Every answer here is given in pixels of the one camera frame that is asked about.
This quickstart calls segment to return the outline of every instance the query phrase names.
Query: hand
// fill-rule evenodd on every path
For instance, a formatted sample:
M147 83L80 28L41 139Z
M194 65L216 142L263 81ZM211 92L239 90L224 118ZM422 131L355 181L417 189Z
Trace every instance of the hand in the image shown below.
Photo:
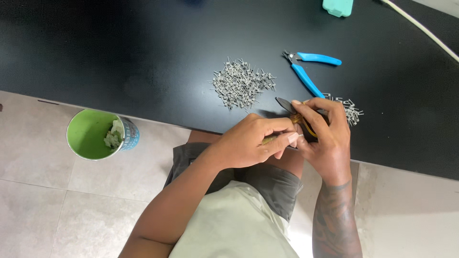
M273 132L281 134L262 145L263 138ZM252 113L224 133L208 148L207 154L218 159L221 169L244 168L264 162L271 155L279 159L284 149L297 139L298 133L290 119L267 119Z
M293 107L311 124L319 142L308 143L304 137L297 140L297 148L315 168L327 185L343 185L351 179L351 131L347 125L344 107L339 102L313 98L304 104L293 100ZM315 110L328 112L328 126ZM299 134L301 127L295 124Z

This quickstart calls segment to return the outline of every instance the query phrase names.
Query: forearm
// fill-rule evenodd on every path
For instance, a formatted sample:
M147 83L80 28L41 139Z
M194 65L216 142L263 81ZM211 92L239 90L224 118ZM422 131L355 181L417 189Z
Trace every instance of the forearm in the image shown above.
M213 156L212 149L207 148L150 202L137 221L131 237L175 244L221 169L223 167Z
M358 258L362 249L352 202L352 179L339 186L322 183L313 219L315 258Z

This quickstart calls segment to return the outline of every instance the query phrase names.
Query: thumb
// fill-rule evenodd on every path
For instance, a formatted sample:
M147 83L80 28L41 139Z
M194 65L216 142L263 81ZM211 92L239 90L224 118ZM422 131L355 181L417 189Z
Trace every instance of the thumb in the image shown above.
M276 157L279 159L282 156L284 149L297 139L297 132L285 133L278 135L276 139L268 142L265 145L260 146L260 148L263 151L263 155L266 156L265 158L268 158L277 152L281 152L279 157Z

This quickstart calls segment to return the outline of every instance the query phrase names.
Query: black table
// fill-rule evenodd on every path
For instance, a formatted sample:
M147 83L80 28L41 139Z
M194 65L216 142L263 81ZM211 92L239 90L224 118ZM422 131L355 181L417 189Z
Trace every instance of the black table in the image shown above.
M459 179L459 64L401 15L355 0L328 15L320 0L3 1L0 90L222 133L228 111L207 80L227 56L277 76L251 112L283 115L274 97L311 97L284 49L329 55L303 63L322 92L364 110L352 159ZM459 52L459 19L395 1Z

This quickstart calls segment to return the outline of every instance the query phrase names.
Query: person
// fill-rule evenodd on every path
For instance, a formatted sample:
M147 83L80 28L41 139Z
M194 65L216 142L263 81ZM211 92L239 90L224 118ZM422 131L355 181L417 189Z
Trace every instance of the person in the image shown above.
M292 104L318 142L299 137L301 128L288 118L256 114L222 136L192 131L187 144L174 148L172 177L141 214L119 257L298 257L286 229L302 188L303 158L322 177L313 256L362 257L343 105L321 98ZM318 109L328 112L329 125ZM263 145L272 133L277 138Z

